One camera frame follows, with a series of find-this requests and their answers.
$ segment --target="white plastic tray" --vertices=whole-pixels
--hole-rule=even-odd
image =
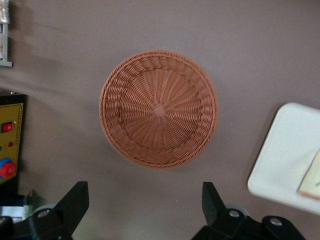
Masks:
[[[320,215],[320,200],[298,193],[319,148],[320,110],[285,104],[275,116],[249,177],[249,191]]]

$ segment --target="basket center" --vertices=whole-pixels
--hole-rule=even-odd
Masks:
[[[164,109],[164,107],[162,106],[162,104],[157,104],[154,109],[153,109],[154,114],[157,117],[163,117],[164,115],[166,115],[166,111]]]

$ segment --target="red switch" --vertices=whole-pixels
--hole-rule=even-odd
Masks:
[[[13,162],[6,162],[0,168],[0,177],[10,178],[16,172],[16,165]]]
[[[1,133],[12,131],[12,121],[1,124]]]

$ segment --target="woven basket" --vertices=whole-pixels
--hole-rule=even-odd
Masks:
[[[144,167],[170,169],[203,151],[219,108],[201,66],[177,52],[151,50],[113,70],[99,112],[105,136],[120,154]]]

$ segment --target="black clamp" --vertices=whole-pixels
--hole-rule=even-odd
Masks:
[[[38,210],[15,224],[11,217],[0,217],[0,239],[72,240],[72,233],[88,208],[88,183],[79,181],[54,208]]]
[[[265,216],[257,222],[234,208],[226,208],[212,182],[202,187],[202,211],[207,222],[192,240],[306,240],[287,219]]]

